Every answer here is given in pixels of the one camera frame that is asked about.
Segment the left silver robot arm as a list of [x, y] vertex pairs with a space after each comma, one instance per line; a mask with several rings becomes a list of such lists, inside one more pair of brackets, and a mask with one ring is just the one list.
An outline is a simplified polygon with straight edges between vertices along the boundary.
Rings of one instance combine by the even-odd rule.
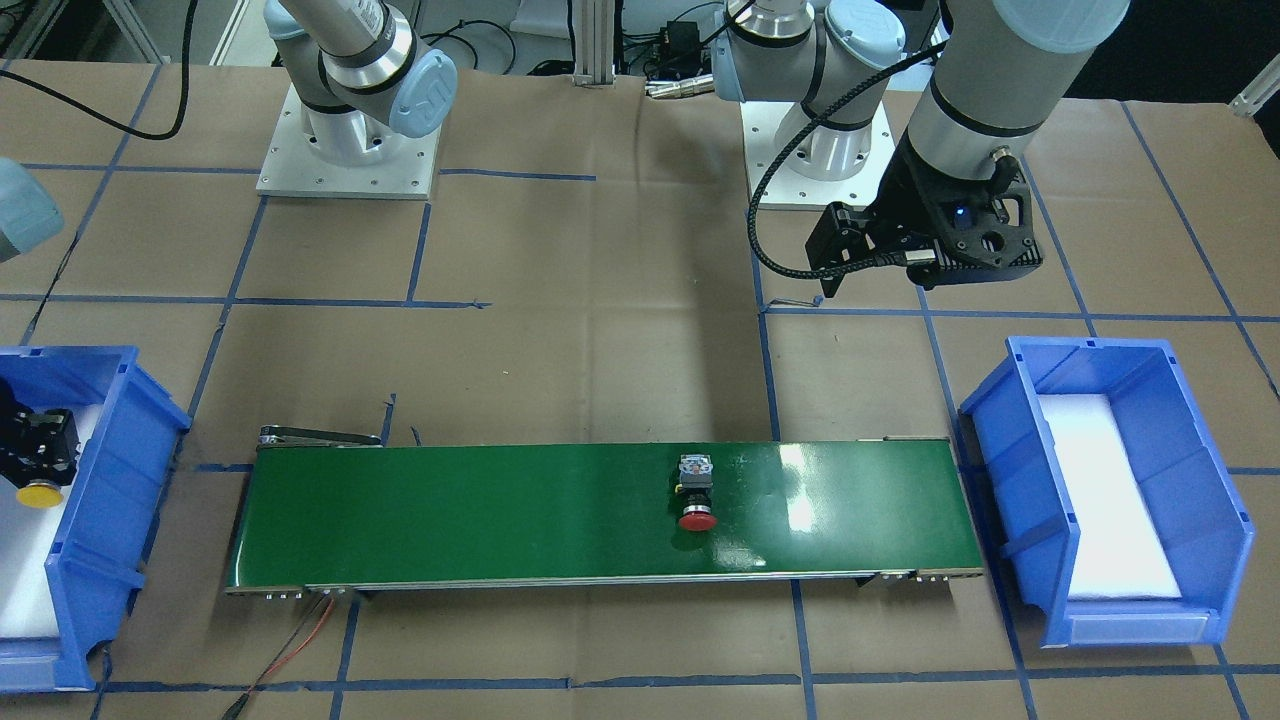
[[[781, 145], [746, 210], [751, 252], [771, 272], [819, 281], [901, 266], [924, 290], [1021, 278], [1041, 266], [1021, 155], [1126, 1], [945, 1], [947, 38], [913, 55], [877, 1], [727, 1], [712, 50], [719, 97], [790, 102]], [[923, 61], [931, 79], [858, 210], [829, 202], [805, 243], [808, 268], [768, 255], [756, 215], [785, 167], [817, 181], [858, 172], [856, 150], [890, 79]]]

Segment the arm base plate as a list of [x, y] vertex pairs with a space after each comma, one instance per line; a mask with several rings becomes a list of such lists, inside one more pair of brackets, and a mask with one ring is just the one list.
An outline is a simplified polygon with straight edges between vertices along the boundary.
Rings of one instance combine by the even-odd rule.
[[[767, 167], [808, 120], [796, 102], [741, 105], [748, 195], [759, 186]], [[772, 176], [760, 208], [820, 210], [831, 202], [869, 206], [893, 155], [895, 142], [884, 106], [877, 106], [868, 126], [841, 131], [817, 127]]]
[[320, 113], [289, 87], [256, 190], [269, 197], [428, 201], [440, 137], [438, 128], [406, 138], [360, 111]]

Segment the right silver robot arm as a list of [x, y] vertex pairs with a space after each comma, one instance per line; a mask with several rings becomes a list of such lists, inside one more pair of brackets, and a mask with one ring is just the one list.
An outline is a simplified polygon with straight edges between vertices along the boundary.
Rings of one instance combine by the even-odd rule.
[[[175, 138], [189, 102], [189, 32], [198, 1], [186, 12], [179, 95], [172, 126], [147, 132], [122, 123], [24, 76], [3, 77], [64, 102], [136, 138]], [[291, 77], [256, 190], [264, 197], [320, 202], [323, 219], [338, 209], [356, 243], [390, 229], [378, 211], [426, 201], [438, 140], [454, 104], [453, 60], [430, 47], [406, 14], [388, 1], [265, 1], [268, 35]], [[51, 193], [18, 161], [3, 158], [3, 263], [60, 233], [64, 218]], [[76, 477], [79, 457], [70, 411], [27, 409], [3, 380], [3, 478], [19, 495], [52, 495]]]

